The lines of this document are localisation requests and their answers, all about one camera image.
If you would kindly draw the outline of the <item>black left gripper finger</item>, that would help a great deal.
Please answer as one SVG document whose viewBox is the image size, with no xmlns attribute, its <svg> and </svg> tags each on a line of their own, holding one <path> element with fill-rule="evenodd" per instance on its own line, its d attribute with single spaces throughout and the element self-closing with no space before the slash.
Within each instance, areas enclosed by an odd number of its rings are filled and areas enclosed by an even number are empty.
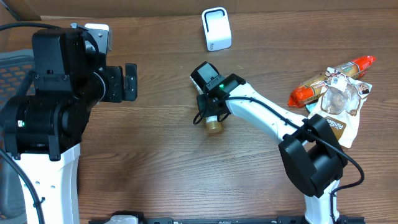
<svg viewBox="0 0 398 224">
<path fill-rule="evenodd" d="M 125 80 L 132 82 L 137 79 L 137 65 L 135 63 L 125 64 Z"/>
<path fill-rule="evenodd" d="M 137 82 L 135 80 L 124 81 L 124 101 L 135 101 L 137 98 Z"/>
</svg>

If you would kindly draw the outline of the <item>white shampoo tube gold cap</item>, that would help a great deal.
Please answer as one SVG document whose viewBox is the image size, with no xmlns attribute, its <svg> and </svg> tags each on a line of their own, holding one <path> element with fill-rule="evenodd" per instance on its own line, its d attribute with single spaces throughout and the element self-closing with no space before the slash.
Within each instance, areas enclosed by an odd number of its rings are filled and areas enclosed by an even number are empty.
<svg viewBox="0 0 398 224">
<path fill-rule="evenodd" d="M 203 90 L 195 83 L 194 79 L 190 77 L 193 85 L 197 89 L 199 95 L 203 94 Z M 214 116 L 207 116 L 204 118 L 206 131 L 208 134 L 219 133 L 223 130 L 221 123 L 217 121 L 217 115 Z"/>
</svg>

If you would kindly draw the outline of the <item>orange spaghetti package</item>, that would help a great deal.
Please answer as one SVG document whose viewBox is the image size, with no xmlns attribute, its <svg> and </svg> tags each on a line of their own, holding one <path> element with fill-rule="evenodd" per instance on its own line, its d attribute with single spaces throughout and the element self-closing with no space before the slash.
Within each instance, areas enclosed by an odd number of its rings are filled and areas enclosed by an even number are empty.
<svg viewBox="0 0 398 224">
<path fill-rule="evenodd" d="M 366 55 L 335 67 L 328 67 L 325 72 L 294 88 L 289 96 L 288 107 L 302 108 L 317 101 L 322 95 L 322 88 L 326 87 L 333 77 L 350 77 L 355 80 L 362 78 L 376 60 L 375 56 Z"/>
</svg>

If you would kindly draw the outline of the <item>beige cookie pouch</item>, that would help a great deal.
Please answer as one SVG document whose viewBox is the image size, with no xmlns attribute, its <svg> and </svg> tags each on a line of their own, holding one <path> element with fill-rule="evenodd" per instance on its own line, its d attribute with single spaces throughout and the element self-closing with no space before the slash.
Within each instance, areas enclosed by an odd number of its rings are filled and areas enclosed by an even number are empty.
<svg viewBox="0 0 398 224">
<path fill-rule="evenodd" d="M 321 97 L 309 118 L 318 114 L 331 126 L 339 144 L 350 148 L 360 122 L 360 111 L 372 85 L 350 77 L 333 77 L 321 90 Z"/>
</svg>

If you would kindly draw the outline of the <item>teal wipes packet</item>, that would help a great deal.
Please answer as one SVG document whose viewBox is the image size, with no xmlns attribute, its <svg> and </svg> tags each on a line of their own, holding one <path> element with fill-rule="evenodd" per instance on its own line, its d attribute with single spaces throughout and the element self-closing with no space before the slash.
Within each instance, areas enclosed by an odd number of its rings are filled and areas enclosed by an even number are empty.
<svg viewBox="0 0 398 224">
<path fill-rule="evenodd" d="M 316 103 L 311 103 L 311 104 L 307 104 L 306 109 L 308 110 L 309 113 L 311 113 L 313 111 L 313 109 L 315 108 Z"/>
</svg>

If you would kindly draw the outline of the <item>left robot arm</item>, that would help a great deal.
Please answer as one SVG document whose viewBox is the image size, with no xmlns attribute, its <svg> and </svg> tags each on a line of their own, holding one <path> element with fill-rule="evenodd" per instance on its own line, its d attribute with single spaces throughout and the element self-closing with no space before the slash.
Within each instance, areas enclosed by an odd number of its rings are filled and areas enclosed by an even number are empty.
<svg viewBox="0 0 398 224">
<path fill-rule="evenodd" d="M 3 156 L 19 174 L 29 223 L 78 223 L 80 144 L 99 102 L 137 98 L 137 66 L 109 66 L 106 24 L 39 24 L 34 68 L 1 110 Z"/>
</svg>

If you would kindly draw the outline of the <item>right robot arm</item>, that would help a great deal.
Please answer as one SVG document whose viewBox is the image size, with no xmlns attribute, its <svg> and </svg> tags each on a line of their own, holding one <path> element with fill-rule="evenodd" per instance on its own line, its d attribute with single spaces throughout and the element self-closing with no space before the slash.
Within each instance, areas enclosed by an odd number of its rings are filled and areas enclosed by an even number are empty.
<svg viewBox="0 0 398 224">
<path fill-rule="evenodd" d="M 305 221 L 341 223 L 336 191 L 348 160 L 325 118 L 289 112 L 240 76 L 222 76 L 209 62 L 194 69 L 190 78 L 200 91 L 194 124 L 210 116 L 222 122 L 233 115 L 259 128 L 278 145 L 288 178 L 304 194 Z"/>
</svg>

